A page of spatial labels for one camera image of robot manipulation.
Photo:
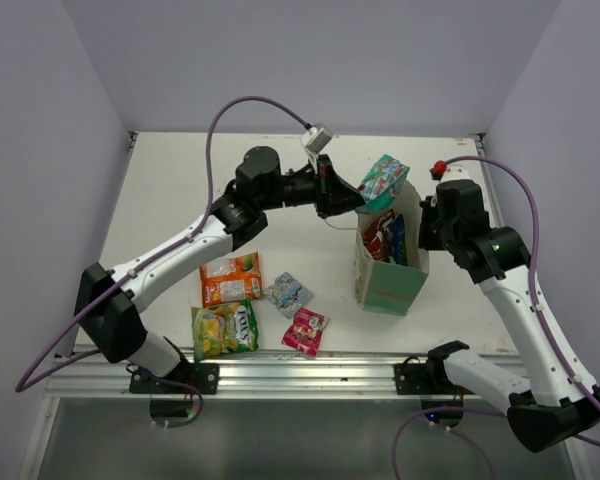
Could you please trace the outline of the teal Fox's candy bag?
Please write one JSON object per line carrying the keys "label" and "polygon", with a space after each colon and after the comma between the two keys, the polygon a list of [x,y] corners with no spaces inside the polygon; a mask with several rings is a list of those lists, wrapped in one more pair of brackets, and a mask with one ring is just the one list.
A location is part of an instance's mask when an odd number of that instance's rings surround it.
{"label": "teal Fox's candy bag", "polygon": [[363,205],[358,214],[370,214],[388,207],[408,176],[410,167],[390,155],[383,155],[363,177],[358,191]]}

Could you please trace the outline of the red chips bag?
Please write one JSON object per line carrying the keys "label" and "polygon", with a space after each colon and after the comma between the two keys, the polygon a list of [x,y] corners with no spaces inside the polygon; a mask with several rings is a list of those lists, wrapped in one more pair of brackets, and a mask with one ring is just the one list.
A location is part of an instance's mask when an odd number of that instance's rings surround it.
{"label": "red chips bag", "polygon": [[394,219],[394,211],[389,210],[374,219],[362,234],[363,245],[375,261],[393,262],[388,227]]}

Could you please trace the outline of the blue snack bag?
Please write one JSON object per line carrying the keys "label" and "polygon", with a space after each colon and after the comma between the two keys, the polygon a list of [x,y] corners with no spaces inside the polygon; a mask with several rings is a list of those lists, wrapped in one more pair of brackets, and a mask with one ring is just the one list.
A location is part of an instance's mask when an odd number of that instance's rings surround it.
{"label": "blue snack bag", "polygon": [[388,261],[401,266],[408,265],[406,227],[403,215],[394,218],[385,229]]}

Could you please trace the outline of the green paper bag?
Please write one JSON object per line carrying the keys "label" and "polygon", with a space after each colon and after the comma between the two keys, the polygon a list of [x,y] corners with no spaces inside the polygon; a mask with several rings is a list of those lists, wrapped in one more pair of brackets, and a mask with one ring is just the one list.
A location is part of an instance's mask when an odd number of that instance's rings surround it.
{"label": "green paper bag", "polygon": [[405,181],[388,206],[405,221],[405,266],[373,259],[363,244],[363,232],[385,211],[357,216],[357,225],[352,231],[353,292],[361,310],[404,317],[426,283],[429,276],[429,254],[418,247],[420,201],[421,196],[415,186]]}

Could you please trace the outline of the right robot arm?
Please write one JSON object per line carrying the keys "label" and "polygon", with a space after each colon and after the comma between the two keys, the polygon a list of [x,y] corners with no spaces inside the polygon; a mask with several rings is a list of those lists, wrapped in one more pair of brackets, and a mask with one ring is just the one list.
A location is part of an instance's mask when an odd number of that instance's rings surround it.
{"label": "right robot arm", "polygon": [[583,367],[539,290],[528,284],[531,256],[510,227],[494,228],[472,180],[439,183],[421,203],[420,246],[445,250],[500,315],[526,377],[490,363],[460,341],[427,354],[431,389],[463,387],[502,412],[520,443],[537,453],[600,422],[600,384]]}

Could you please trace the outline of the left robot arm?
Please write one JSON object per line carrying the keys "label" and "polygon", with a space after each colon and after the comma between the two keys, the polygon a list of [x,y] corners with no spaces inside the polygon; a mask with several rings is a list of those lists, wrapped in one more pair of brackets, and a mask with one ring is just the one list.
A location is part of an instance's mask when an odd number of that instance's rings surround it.
{"label": "left robot arm", "polygon": [[363,204],[359,189],[336,173],[327,155],[283,172],[273,148],[256,146],[224,193],[181,233],[111,269],[87,267],[75,304],[77,322],[108,362],[128,361],[150,372],[165,392],[177,392],[187,383],[187,362],[172,342],[147,330],[142,312],[194,270],[259,235],[269,210],[312,205],[326,219]]}

